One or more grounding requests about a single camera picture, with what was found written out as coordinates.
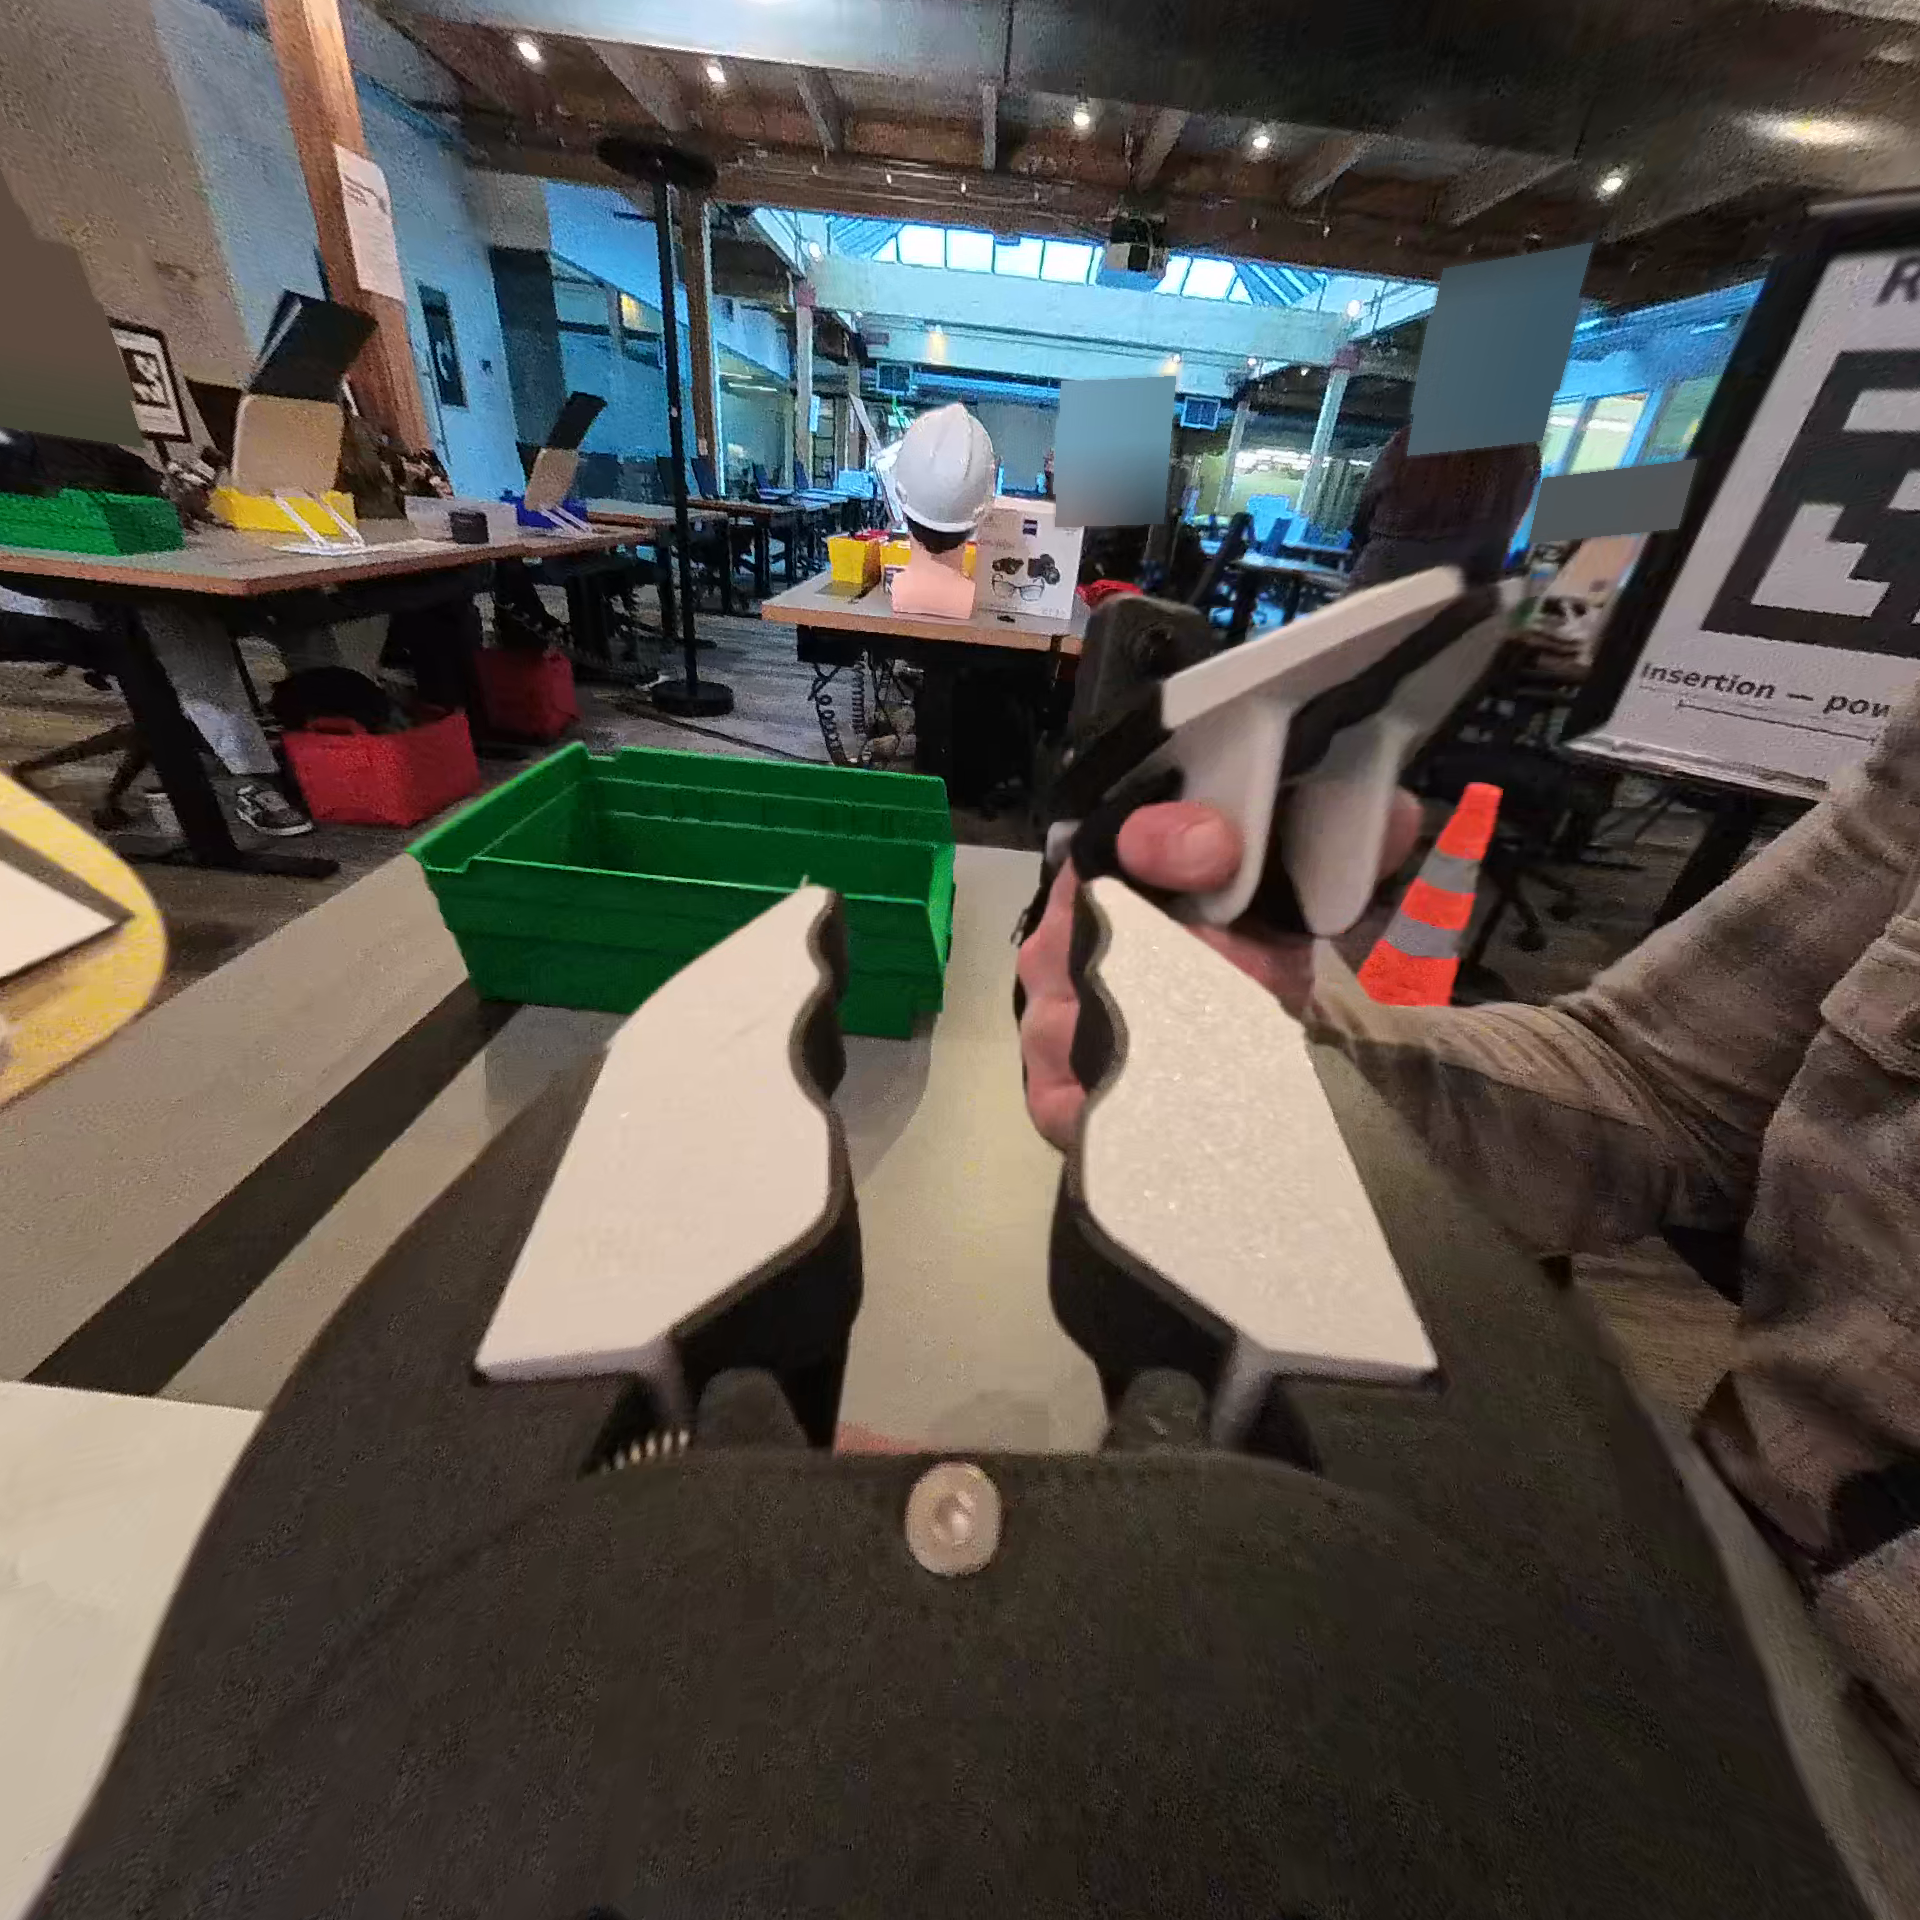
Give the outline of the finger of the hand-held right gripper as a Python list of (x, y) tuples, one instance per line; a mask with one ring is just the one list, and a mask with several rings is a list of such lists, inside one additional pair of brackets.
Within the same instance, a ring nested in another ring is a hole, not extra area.
[(1512, 582), (1434, 567), (1264, 630), (1163, 686), (1160, 770), (1184, 799), (1283, 808), (1347, 737), (1384, 729), (1404, 766), (1483, 681), (1512, 609)]

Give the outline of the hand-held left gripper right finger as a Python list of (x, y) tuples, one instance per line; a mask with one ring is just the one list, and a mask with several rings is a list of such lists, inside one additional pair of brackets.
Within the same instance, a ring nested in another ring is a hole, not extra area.
[(1225, 1448), (1275, 1444), (1297, 1382), (1426, 1392), (1442, 1364), (1302, 1026), (1118, 877), (1082, 885), (1048, 1297), (1110, 1417), (1184, 1375)]

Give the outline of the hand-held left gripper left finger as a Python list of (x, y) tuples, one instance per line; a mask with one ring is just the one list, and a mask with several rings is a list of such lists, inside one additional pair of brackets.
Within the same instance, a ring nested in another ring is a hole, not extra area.
[(770, 1375), (808, 1444), (841, 1423), (865, 1296), (840, 893), (804, 881), (674, 973), (606, 1047), (474, 1366), (638, 1382), (674, 1426)]

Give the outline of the person's right hand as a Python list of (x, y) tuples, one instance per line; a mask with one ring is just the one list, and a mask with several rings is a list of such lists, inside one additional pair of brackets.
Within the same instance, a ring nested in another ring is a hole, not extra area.
[[(1242, 863), (1242, 836), (1229, 818), (1201, 801), (1141, 807), (1118, 830), (1121, 873), (1139, 890), (1212, 893)], [(1019, 941), (1016, 1012), (1019, 1026), (1025, 1104), (1043, 1140), (1068, 1150), (1077, 1136), (1086, 1089), (1072, 1069), (1078, 1016), (1069, 945), (1078, 874), (1064, 863)], [(1371, 1020), (1357, 977), (1333, 956), (1316, 957), (1309, 938), (1267, 929), (1195, 925), (1190, 934), (1286, 1007), (1323, 1033), (1357, 1033)]]

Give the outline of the white product box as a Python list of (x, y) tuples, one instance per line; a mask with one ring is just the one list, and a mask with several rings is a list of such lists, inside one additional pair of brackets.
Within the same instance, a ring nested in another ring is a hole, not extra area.
[(1049, 497), (996, 495), (977, 548), (977, 609), (1016, 620), (1069, 621), (1086, 527), (1061, 522)]

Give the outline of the mannequin head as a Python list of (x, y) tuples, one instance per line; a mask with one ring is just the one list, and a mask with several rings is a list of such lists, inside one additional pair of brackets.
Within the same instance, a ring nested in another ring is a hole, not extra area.
[(902, 514), (906, 564), (889, 582), (892, 608), (906, 616), (969, 620), (977, 609), (973, 537), (986, 510), (961, 525), (931, 525)]

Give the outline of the green plastic bin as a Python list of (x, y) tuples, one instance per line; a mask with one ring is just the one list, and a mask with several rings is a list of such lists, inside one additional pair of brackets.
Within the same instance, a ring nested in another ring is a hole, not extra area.
[(128, 557), (186, 548), (186, 527), (165, 495), (67, 487), (2, 493), (2, 545), (44, 552)]
[(956, 842), (936, 774), (571, 742), (412, 854), (489, 1001), (628, 1015), (811, 881), (844, 904), (845, 1033), (908, 1039), (945, 1007)]

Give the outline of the orange traffic cone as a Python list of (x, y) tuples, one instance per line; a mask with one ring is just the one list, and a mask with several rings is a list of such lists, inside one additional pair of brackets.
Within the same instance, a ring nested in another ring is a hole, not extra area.
[(1366, 952), (1357, 984), (1398, 1007), (1450, 1005), (1477, 904), (1481, 861), (1496, 840), (1505, 790), (1472, 781)]

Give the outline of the grey work desk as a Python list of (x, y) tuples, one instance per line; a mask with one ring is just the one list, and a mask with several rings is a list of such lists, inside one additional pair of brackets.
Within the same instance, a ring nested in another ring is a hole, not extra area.
[(626, 533), (590, 522), (573, 535), (517, 533), (489, 543), (428, 541), (405, 518), (364, 522), (361, 543), (297, 541), (213, 525), (189, 535), (181, 548), (136, 556), (8, 543), (2, 585), (38, 600), (85, 604), (101, 612), (109, 671), (176, 815), (176, 831), (166, 840), (136, 830), (112, 831), (116, 853), (153, 865), (323, 879), (338, 870), (336, 860), (233, 836), (202, 757), (202, 736), (188, 725), (176, 684), (153, 650), (150, 614), (188, 609), (218, 621), (227, 636), (267, 638), (437, 605), (466, 612), (474, 596), (491, 586), (505, 559), (532, 567), (576, 562), (632, 541)]
[(945, 778), (949, 799), (964, 808), (1030, 785), (1089, 630), (1083, 604), (1068, 616), (988, 608), (964, 620), (902, 614), (886, 589), (853, 589), (830, 575), (766, 599), (758, 614), (798, 632), (804, 664), (917, 670), (917, 768)]

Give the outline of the white hard hat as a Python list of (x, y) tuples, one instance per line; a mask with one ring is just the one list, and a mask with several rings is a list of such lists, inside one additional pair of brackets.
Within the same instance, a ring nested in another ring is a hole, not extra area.
[(1000, 456), (988, 426), (961, 401), (922, 413), (880, 448), (876, 472), (910, 527), (964, 541), (996, 497)]

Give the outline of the red plastic bin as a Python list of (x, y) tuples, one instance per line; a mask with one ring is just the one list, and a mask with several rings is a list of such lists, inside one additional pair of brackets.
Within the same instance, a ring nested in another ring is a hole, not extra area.
[(497, 736), (547, 744), (582, 719), (571, 660), (555, 648), (485, 647), (474, 657), (474, 673), (488, 729)]
[(465, 710), (428, 708), (382, 733), (324, 717), (283, 730), (282, 748), (305, 808), (323, 825), (416, 826), (480, 789)]

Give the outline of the black framed tag sign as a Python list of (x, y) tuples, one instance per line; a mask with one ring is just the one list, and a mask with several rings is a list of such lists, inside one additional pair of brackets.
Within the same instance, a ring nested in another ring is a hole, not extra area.
[(1569, 713), (1633, 772), (1818, 797), (1917, 671), (1917, 194), (1816, 206)]

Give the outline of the black floor lamp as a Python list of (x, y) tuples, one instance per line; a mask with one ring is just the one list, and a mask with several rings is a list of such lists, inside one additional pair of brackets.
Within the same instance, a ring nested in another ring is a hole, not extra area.
[(674, 196), (686, 185), (712, 185), (713, 169), (698, 153), (645, 134), (601, 134), (596, 157), (621, 181), (645, 185), (654, 201), (657, 277), (661, 294), (664, 383), (667, 418), (667, 493), (674, 514), (673, 575), (674, 632), (680, 638), (680, 673), (661, 679), (654, 706), (684, 721), (712, 721), (733, 710), (733, 689), (706, 679), (700, 664), (698, 604), (692, 582), (692, 508), (689, 500), (686, 382), (681, 373), (680, 263), (674, 249)]

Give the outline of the wooden document board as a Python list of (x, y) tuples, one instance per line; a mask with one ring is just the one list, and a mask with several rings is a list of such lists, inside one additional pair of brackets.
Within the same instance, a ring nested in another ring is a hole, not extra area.
[(2, 777), (4, 831), (130, 909), (128, 922), (98, 941), (2, 981), (2, 1098), (13, 1102), (146, 1010), (169, 943), (156, 898), (130, 863), (11, 774)]

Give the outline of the tilted document stand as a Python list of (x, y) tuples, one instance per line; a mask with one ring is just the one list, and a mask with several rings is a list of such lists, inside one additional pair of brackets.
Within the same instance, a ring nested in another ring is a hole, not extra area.
[(564, 396), (526, 476), (520, 497), (523, 516), (554, 518), (564, 511), (566, 500), (573, 497), (586, 439), (606, 407), (609, 400), (601, 393), (570, 391)]
[(254, 495), (321, 495), (345, 445), (345, 380), (370, 314), (283, 290), (235, 405), (228, 484)]

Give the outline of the small tag sign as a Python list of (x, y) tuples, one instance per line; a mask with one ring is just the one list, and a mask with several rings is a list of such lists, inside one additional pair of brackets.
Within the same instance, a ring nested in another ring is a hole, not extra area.
[(160, 444), (189, 441), (184, 382), (163, 330), (130, 320), (109, 320), (107, 326), (128, 373), (137, 433)]

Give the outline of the wooden pillar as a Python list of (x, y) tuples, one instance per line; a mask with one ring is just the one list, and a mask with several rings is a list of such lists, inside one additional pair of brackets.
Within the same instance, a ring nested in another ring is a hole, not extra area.
[(278, 87), (306, 199), (317, 230), (328, 293), (372, 320), (352, 362), (352, 393), (366, 418), (412, 453), (433, 448), (403, 300), (372, 293), (352, 257), (350, 206), (340, 153), (370, 159), (345, 23), (336, 2), (264, 5)]

